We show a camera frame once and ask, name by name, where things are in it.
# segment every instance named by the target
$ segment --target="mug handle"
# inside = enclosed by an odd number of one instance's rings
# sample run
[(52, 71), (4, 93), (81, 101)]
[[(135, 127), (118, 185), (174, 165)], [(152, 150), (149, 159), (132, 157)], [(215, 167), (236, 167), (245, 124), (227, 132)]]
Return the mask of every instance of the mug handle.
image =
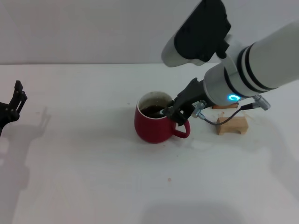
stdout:
[(181, 132), (181, 131), (178, 131), (178, 130), (174, 129), (173, 134), (175, 136), (179, 137), (179, 138), (182, 138), (182, 139), (188, 138), (188, 136), (190, 135), (190, 124), (189, 124), (188, 120), (184, 123), (184, 126), (185, 126), (185, 129), (186, 129), (186, 132)]

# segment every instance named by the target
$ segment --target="cable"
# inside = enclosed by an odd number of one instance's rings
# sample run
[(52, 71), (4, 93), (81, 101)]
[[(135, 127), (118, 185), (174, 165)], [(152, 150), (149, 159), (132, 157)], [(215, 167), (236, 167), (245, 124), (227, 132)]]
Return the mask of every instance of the cable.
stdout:
[(207, 120), (206, 118), (204, 119), (204, 121), (206, 121), (207, 123), (211, 124), (211, 125), (215, 125), (215, 126), (219, 126), (219, 125), (223, 125), (226, 122), (230, 121), (238, 112), (240, 112), (242, 109), (240, 108), (239, 110), (237, 110), (236, 112), (233, 113), (232, 116), (230, 116), (229, 118), (227, 118), (225, 121), (221, 122), (221, 123), (213, 123), (209, 120)]
[(232, 116), (230, 116), (229, 118), (227, 118), (225, 121), (223, 121), (221, 123), (214, 123), (214, 122), (211, 122), (211, 121), (207, 120), (206, 118), (204, 119), (204, 121), (206, 121), (207, 123), (209, 123), (211, 125), (214, 125), (214, 126), (223, 125), (226, 122), (230, 121), (238, 112), (245, 111), (245, 110), (251, 110), (251, 109), (258, 108), (258, 107), (259, 106), (256, 106), (256, 103), (251, 103), (251, 104), (243, 105), (243, 106), (241, 106), (241, 108), (239, 110), (237, 110), (236, 112), (234, 112)]

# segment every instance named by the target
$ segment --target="coffee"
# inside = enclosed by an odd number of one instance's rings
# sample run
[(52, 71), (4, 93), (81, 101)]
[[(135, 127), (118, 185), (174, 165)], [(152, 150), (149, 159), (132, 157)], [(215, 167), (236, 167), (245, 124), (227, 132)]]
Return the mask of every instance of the coffee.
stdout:
[(149, 118), (162, 118), (165, 115), (161, 114), (160, 111), (163, 110), (165, 107), (158, 106), (158, 105), (152, 105), (148, 106), (141, 110), (141, 113), (143, 113), (145, 116)]

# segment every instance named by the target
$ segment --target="mug rim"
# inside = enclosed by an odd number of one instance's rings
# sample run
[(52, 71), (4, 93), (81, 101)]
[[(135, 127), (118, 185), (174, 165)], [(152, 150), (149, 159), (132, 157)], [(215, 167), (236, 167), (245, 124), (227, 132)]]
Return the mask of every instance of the mug rim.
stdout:
[(165, 118), (167, 118), (165, 115), (164, 115), (163, 117), (161, 117), (161, 118), (150, 118), (150, 117), (148, 117), (148, 116), (145, 116), (143, 113), (141, 113), (141, 111), (140, 111), (140, 109), (139, 109), (140, 101), (141, 101), (141, 99), (142, 99), (143, 97), (145, 97), (146, 95), (151, 94), (151, 93), (162, 93), (163, 95), (169, 97), (169, 99), (172, 100), (172, 97), (171, 97), (170, 95), (168, 95), (167, 93), (165, 93), (165, 92), (162, 92), (162, 91), (151, 91), (151, 92), (148, 92), (148, 93), (144, 94), (144, 95), (137, 101), (137, 109), (138, 109), (138, 112), (139, 112), (142, 116), (144, 116), (144, 117), (146, 117), (146, 118), (148, 118), (148, 119), (152, 119), (152, 120), (161, 120), (161, 119), (165, 119)]

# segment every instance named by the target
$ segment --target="wooden stand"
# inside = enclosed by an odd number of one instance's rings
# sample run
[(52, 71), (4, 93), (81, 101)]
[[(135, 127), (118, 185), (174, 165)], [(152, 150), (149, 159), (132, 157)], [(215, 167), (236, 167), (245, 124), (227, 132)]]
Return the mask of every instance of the wooden stand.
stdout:
[[(217, 123), (221, 123), (228, 118), (218, 118)], [(224, 133), (235, 133), (246, 134), (248, 129), (248, 123), (245, 117), (234, 117), (229, 122), (216, 126), (217, 134), (223, 135)]]
[(231, 109), (231, 108), (238, 108), (239, 103), (234, 103), (231, 105), (227, 105), (227, 106), (218, 106), (218, 105), (214, 105), (212, 106), (212, 109)]

